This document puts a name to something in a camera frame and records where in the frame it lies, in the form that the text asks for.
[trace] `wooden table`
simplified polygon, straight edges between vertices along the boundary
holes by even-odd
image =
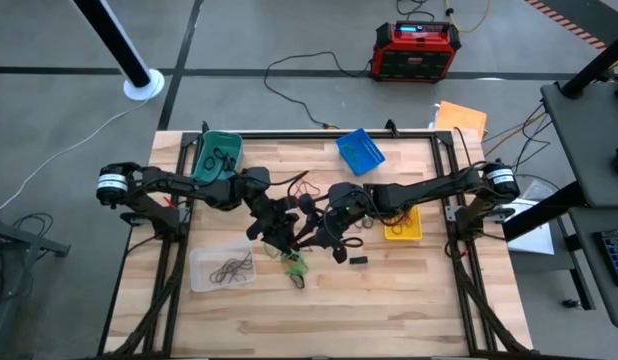
[[[181,135],[181,132],[158,132],[150,164],[174,171]],[[466,131],[465,139],[471,160],[482,160],[475,133]],[[466,167],[462,143],[459,138],[454,140],[459,166]],[[375,142],[386,162],[361,177],[352,174],[332,139],[246,140],[242,167],[265,166],[271,172],[272,181],[310,170],[305,179],[322,194],[326,194],[331,184],[342,181],[407,184],[435,177],[428,140],[378,139]],[[448,161],[443,162],[448,173]],[[278,198],[285,191],[286,186],[272,187],[268,195]],[[162,194],[153,195],[164,203]],[[447,233],[441,202],[422,204],[420,212],[424,232],[420,241],[387,241],[378,222],[372,229],[352,227],[350,233],[362,237],[365,244],[361,249],[350,249],[349,254],[366,255],[369,264],[365,266],[338,265],[330,250],[317,248],[304,253],[310,268],[304,290],[294,288],[280,260],[265,254],[259,240],[253,242],[257,278],[251,285],[195,293],[191,291],[187,264],[172,356],[466,355],[452,265],[443,252]],[[244,238],[245,229],[253,221],[244,205],[223,213],[198,201],[188,252]],[[298,228],[303,223],[301,216]],[[485,232],[502,236],[500,226],[493,224],[486,225]],[[129,246],[152,234],[148,226],[135,228]],[[105,351],[121,345],[148,308],[160,246],[159,241],[150,242],[127,257]],[[518,341],[531,348],[506,243],[481,238],[476,246],[490,305]],[[156,346],[162,341],[164,314],[165,309],[162,321],[159,320]],[[472,317],[479,345],[485,348],[475,307],[472,307]]]

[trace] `orange striped tape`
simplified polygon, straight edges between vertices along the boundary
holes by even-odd
[[[558,23],[558,25],[564,27],[565,29],[571,31],[574,35],[578,36],[582,40],[589,43],[589,45],[595,47],[596,49],[602,51],[607,48],[604,42],[596,39],[593,35],[581,29],[578,25],[572,23],[569,19],[564,16],[558,14],[555,10],[552,10],[549,6],[542,3],[540,0],[525,0],[531,6],[535,7],[541,13],[547,15],[551,18],[551,20]]]

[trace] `gray floor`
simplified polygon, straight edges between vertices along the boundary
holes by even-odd
[[[618,0],[605,2],[618,6]],[[110,1],[146,61],[167,68],[176,63],[193,3]],[[460,21],[471,24],[486,1],[453,3]],[[377,0],[206,0],[186,67],[263,69],[288,55],[333,50],[344,68],[361,69],[371,56],[374,29],[397,19],[394,5]],[[442,1],[431,0],[422,9],[442,18],[444,8]],[[492,10],[481,28],[462,36],[453,71],[571,73],[597,54],[523,0],[497,0]],[[0,66],[115,63],[69,2],[0,0]],[[280,68],[335,67],[325,57]],[[447,100],[487,112],[488,130],[494,134],[524,121],[538,104],[540,86],[551,80],[445,80],[431,86],[272,78],[270,84],[306,101],[316,118],[345,128],[380,127],[389,118],[401,127],[427,126],[433,105]],[[122,95],[122,81],[113,75],[0,75],[0,203],[48,156],[134,106]],[[159,99],[119,119],[92,142],[57,159],[0,213],[10,222],[47,211],[56,220],[49,236],[72,244],[68,258],[48,257],[36,265],[34,292],[23,303],[12,352],[32,352],[36,359],[95,353],[128,232],[116,211],[97,203],[98,170],[113,161],[146,163],[165,95],[163,91]],[[203,120],[215,129],[313,128],[300,107],[268,92],[260,77],[183,78],[169,129],[199,129]],[[540,138],[553,145],[522,165],[521,172],[568,184],[573,176],[555,132],[550,127]],[[514,138],[490,159],[512,162],[521,146],[522,139]],[[618,359],[618,329],[599,298],[594,312],[567,311],[558,305],[575,293],[568,273],[525,274],[518,276],[518,283],[537,349]]]

